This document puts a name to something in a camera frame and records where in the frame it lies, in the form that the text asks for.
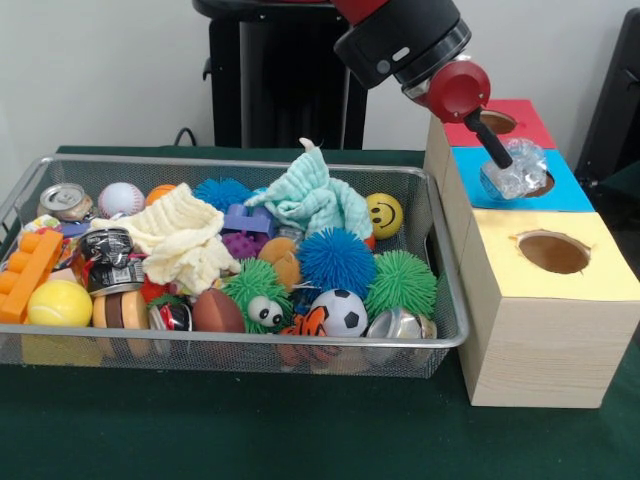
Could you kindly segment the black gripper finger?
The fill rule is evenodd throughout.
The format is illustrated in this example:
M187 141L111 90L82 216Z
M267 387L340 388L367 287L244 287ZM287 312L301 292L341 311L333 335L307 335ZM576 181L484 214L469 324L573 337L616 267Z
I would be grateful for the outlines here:
M493 162L500 169L505 170L512 165L512 157L497 135L481 120L481 113L481 110L474 110L469 113L464 119L464 124L468 130L475 134Z

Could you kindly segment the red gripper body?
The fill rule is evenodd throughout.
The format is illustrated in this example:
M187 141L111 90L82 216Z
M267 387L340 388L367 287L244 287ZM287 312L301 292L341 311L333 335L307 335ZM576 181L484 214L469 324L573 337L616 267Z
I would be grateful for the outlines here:
M443 123L462 123L488 103L490 94L491 82L485 70L470 60L458 60L431 78L426 106Z

